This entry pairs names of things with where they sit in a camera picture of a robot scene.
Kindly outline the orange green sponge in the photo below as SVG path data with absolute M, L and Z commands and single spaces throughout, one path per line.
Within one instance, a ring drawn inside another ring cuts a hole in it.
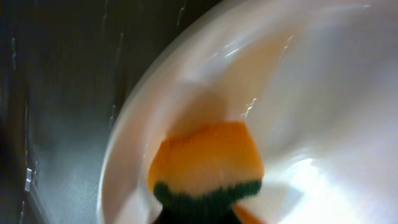
M 239 206 L 262 187 L 264 164 L 246 125 L 205 124 L 165 139 L 147 186 L 161 203 L 155 223 L 259 223 Z

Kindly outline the white plate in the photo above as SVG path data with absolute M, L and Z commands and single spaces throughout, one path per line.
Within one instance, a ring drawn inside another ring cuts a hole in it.
M 397 2 L 225 1 L 152 63 L 113 126 L 98 223 L 150 223 L 162 140 L 246 122 L 264 223 L 397 222 Z

